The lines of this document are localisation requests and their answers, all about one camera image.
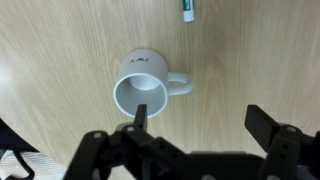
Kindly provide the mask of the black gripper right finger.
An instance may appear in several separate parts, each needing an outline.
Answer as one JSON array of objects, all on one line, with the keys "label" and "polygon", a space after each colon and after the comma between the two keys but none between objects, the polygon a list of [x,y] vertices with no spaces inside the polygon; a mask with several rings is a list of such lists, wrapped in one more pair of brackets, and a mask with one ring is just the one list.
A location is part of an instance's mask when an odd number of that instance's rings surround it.
[{"label": "black gripper right finger", "polygon": [[279,123],[258,105],[248,105],[245,128],[266,152],[259,180],[319,180],[320,133]]}]

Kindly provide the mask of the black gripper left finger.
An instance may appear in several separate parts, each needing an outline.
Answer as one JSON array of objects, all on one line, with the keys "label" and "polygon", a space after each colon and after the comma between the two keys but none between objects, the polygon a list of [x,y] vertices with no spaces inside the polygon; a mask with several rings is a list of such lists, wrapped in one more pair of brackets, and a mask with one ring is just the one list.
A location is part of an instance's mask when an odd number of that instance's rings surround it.
[{"label": "black gripper left finger", "polygon": [[123,166],[137,180],[186,180],[178,162],[181,152],[146,132],[147,105],[137,107],[134,121],[112,135],[91,131],[83,136],[63,180],[108,180]]}]

